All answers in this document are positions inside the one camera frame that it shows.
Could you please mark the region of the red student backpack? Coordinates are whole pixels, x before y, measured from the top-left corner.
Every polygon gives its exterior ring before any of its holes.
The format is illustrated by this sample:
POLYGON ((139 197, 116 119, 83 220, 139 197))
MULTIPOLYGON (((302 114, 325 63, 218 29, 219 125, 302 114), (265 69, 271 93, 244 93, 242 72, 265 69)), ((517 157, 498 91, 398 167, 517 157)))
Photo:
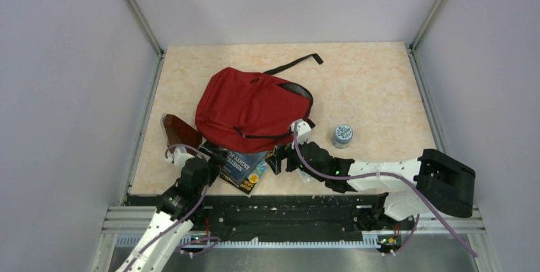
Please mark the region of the red student backpack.
POLYGON ((277 74, 306 59, 265 72, 228 67, 213 75, 196 108, 198 132, 214 145, 241 153, 291 142, 290 126, 296 120, 309 121, 314 98, 306 87, 277 74))

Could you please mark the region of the yellow book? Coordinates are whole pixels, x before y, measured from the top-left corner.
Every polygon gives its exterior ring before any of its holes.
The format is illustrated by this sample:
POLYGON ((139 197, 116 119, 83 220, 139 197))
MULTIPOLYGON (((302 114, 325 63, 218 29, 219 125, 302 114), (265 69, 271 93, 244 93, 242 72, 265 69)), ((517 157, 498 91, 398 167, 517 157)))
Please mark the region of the yellow book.
POLYGON ((241 153, 224 149, 227 154, 222 173, 235 185, 240 185, 249 174, 265 159, 269 151, 257 153, 241 153))

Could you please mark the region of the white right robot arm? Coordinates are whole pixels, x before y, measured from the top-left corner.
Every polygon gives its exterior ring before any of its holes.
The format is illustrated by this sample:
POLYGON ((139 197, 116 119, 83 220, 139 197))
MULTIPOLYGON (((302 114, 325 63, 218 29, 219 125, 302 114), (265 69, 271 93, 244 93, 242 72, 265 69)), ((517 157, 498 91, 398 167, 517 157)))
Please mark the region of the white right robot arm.
POLYGON ((425 149, 420 157, 407 161, 365 162, 333 157, 309 142, 298 147, 279 145, 267 161, 275 174, 286 161, 285 171, 298 170, 334 192, 381 194, 373 219, 382 229, 434 210, 458 218, 473 214, 475 170, 436 149, 425 149))

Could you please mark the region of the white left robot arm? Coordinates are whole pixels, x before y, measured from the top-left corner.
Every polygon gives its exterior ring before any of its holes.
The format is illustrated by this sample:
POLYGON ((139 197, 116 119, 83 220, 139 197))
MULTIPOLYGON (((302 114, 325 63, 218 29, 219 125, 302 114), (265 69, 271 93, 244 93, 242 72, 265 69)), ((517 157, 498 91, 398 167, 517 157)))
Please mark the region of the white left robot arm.
POLYGON ((221 238, 204 234, 180 241, 204 222, 203 200, 225 166, 227 152, 205 155, 190 145, 171 145, 164 158, 180 168, 180 177, 168 188, 153 212, 151 221, 117 271, 162 271, 176 251, 190 258, 215 248, 221 238))

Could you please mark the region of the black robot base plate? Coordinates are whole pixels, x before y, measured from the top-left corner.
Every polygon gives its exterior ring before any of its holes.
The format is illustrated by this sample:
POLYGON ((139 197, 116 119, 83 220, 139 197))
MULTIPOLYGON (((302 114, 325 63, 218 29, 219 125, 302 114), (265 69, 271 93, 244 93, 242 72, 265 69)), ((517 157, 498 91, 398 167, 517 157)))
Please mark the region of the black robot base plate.
POLYGON ((223 242, 361 241, 375 231, 405 232, 411 217, 401 222, 378 213, 381 196, 206 196, 195 231, 206 231, 223 242))

